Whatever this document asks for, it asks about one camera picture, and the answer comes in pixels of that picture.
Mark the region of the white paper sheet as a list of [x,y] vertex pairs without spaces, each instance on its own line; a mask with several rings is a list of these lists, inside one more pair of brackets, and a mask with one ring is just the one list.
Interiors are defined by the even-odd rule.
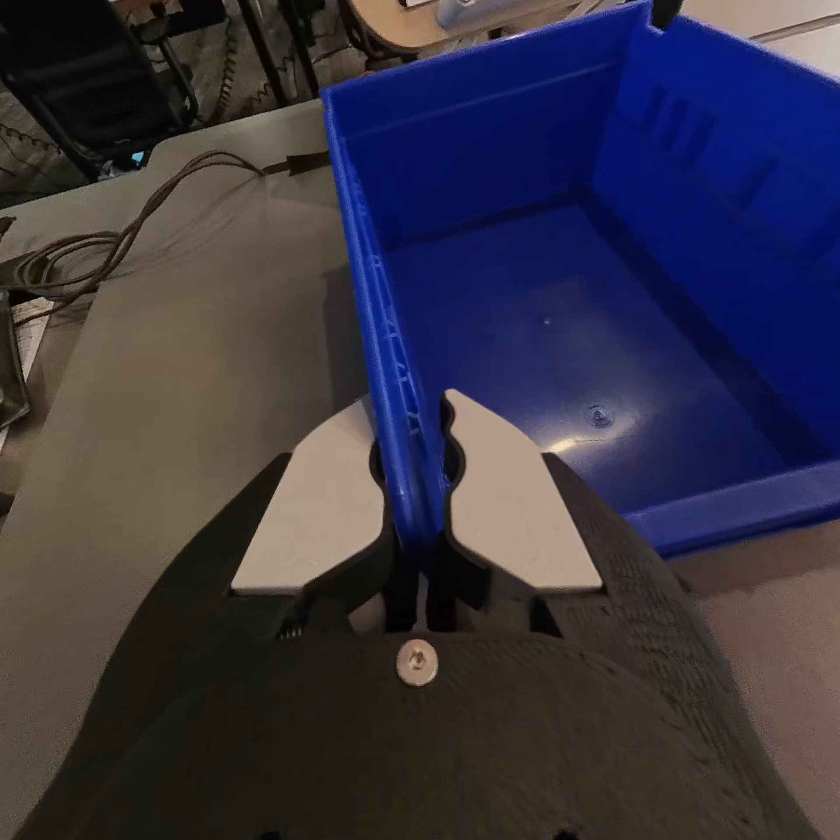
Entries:
[[25,381],[32,370],[49,318],[56,306],[55,301],[42,297],[12,306],[17,355]]

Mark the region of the blue plastic bin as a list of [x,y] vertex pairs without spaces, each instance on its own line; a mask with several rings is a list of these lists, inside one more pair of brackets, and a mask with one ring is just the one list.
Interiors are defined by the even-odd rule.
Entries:
[[838,79],[649,17],[321,95],[410,550],[444,527],[448,389],[663,557],[838,518]]

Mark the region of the black office chair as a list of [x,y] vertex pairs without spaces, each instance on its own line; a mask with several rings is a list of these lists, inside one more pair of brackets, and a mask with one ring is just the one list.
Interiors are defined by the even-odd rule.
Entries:
[[2,82],[89,182],[196,123],[169,23],[133,28],[111,2],[1,2]]

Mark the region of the dark bag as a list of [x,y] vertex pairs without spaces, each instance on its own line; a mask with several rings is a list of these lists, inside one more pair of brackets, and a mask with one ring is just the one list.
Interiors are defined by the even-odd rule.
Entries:
[[17,325],[19,316],[14,305],[31,299],[13,287],[1,292],[1,429],[5,430],[30,410],[24,368],[25,352],[21,350]]

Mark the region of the grey desk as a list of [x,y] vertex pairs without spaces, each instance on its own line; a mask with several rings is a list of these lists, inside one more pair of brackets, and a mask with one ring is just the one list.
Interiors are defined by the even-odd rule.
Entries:
[[[326,148],[318,104],[166,141],[150,172],[23,205],[4,255],[129,219],[187,159]],[[2,838],[56,775],[134,611],[271,459],[367,391],[332,177],[200,173],[56,316],[2,485]],[[838,838],[838,521],[678,560],[778,771]]]

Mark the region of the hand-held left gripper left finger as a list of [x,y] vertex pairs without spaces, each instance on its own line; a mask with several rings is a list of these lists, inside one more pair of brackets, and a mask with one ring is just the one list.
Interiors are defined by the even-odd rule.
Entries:
[[359,399],[294,448],[231,582],[238,595],[303,595],[381,536],[385,495],[371,471],[375,419]]

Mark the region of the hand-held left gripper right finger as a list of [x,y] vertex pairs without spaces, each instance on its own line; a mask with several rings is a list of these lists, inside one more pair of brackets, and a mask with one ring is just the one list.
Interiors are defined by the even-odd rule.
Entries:
[[602,576],[536,444],[454,388],[440,398],[445,571],[457,595],[580,595]]

